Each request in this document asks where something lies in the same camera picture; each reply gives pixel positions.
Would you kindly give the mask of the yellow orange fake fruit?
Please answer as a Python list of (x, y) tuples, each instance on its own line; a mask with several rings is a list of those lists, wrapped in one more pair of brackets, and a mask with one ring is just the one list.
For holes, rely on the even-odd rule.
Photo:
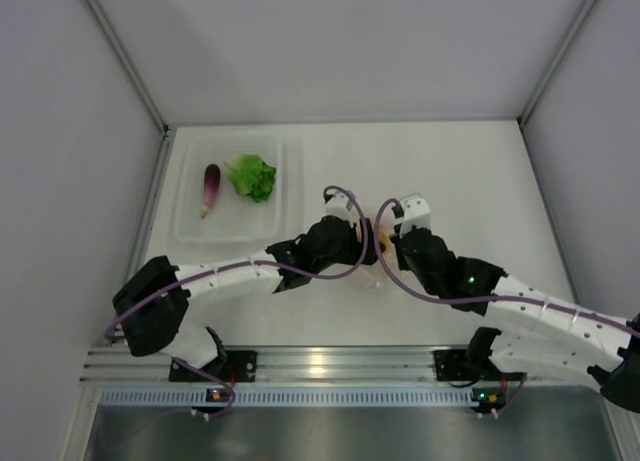
[(384, 231), (378, 232), (379, 244), (383, 253), (389, 252), (393, 248), (393, 243), (390, 240), (390, 237)]

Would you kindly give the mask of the clear polka dot zip bag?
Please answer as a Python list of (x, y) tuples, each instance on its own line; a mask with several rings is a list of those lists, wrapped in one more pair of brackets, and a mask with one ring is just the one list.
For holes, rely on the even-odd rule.
[[(368, 220), (371, 222), (371, 226), (373, 227), (373, 222), (374, 222), (374, 216), (375, 216), (375, 211), (370, 208), (369, 206), (365, 206), (363, 209), (363, 213), (365, 215), (366, 218), (368, 218)], [(358, 222), (358, 224), (356, 224), (355, 228), (356, 228), (356, 239), (358, 242), (362, 242), (363, 241), (363, 228), (361, 227), (361, 225), (359, 224), (360, 222)], [(390, 233), (389, 230), (392, 230), (392, 225), (390, 225), (387, 221), (385, 221), (384, 217), (383, 219), (380, 221), (380, 225), (379, 225), (379, 230), (377, 231), (377, 233), (379, 231), (384, 231), (385, 233), (387, 233), (390, 237)], [(372, 245), (372, 236), (369, 235), (369, 249), (371, 251), (372, 254), (375, 254), (375, 250), (373, 249), (373, 245)], [(383, 259), (385, 260), (385, 262), (387, 263), (388, 267), (391, 268), (392, 270), (396, 270), (397, 271), (397, 260), (396, 260), (396, 255), (395, 255), (395, 248), (393, 245), (393, 248), (387, 252), (387, 253), (383, 253)], [(355, 277), (356, 279), (359, 280), (359, 283), (361, 284), (362, 288), (365, 290), (384, 290), (387, 281), (389, 279), (388, 274), (386, 273), (386, 271), (384, 270), (384, 268), (381, 266), (379, 260), (377, 260), (374, 264), (372, 265), (365, 265), (364, 262), (359, 266), (358, 270), (355, 272)]]

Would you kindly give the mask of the green fake lettuce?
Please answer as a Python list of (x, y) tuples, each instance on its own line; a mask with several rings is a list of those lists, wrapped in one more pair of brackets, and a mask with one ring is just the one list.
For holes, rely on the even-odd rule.
[(225, 173), (237, 195), (260, 203), (271, 196), (277, 169), (258, 155), (241, 154), (225, 164)]

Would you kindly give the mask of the purple fake eggplant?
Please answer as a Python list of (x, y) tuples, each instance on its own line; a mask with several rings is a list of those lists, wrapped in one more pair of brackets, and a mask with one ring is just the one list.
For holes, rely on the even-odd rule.
[(206, 218), (216, 202), (221, 178), (218, 165), (210, 164), (206, 167), (203, 181), (203, 196), (200, 217)]

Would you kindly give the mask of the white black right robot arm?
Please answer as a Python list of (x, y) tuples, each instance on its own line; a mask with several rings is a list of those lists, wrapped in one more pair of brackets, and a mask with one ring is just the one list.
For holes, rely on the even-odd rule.
[(503, 268), (456, 255), (428, 228), (395, 229), (399, 267), (421, 285), (418, 297), (478, 316), (468, 369), (543, 373), (594, 388), (639, 410), (639, 320), (585, 310), (535, 290)]

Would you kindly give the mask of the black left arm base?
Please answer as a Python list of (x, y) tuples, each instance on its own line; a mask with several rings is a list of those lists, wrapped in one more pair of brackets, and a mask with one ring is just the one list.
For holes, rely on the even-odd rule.
[[(256, 379), (258, 353), (253, 350), (231, 350), (225, 362), (212, 361), (201, 371), (213, 375), (225, 383), (253, 383)], [(173, 361), (169, 370), (169, 381), (179, 383), (208, 382), (210, 378), (185, 368)]]

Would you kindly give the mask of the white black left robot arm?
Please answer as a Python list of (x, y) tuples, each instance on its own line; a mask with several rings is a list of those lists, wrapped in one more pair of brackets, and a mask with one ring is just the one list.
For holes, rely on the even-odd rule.
[(189, 320), (189, 310), (199, 303), (297, 289), (334, 265), (373, 265), (384, 250), (369, 220), (351, 223), (327, 215), (294, 239), (227, 264), (174, 265), (167, 256), (156, 256), (112, 304), (132, 356), (163, 353), (181, 373), (210, 381), (225, 371), (228, 353), (212, 327)]

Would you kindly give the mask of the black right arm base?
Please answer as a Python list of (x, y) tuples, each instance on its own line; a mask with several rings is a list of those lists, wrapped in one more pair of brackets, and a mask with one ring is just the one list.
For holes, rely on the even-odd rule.
[(471, 359), (465, 349), (433, 352), (436, 379), (441, 382), (500, 381), (501, 372), (488, 360)]

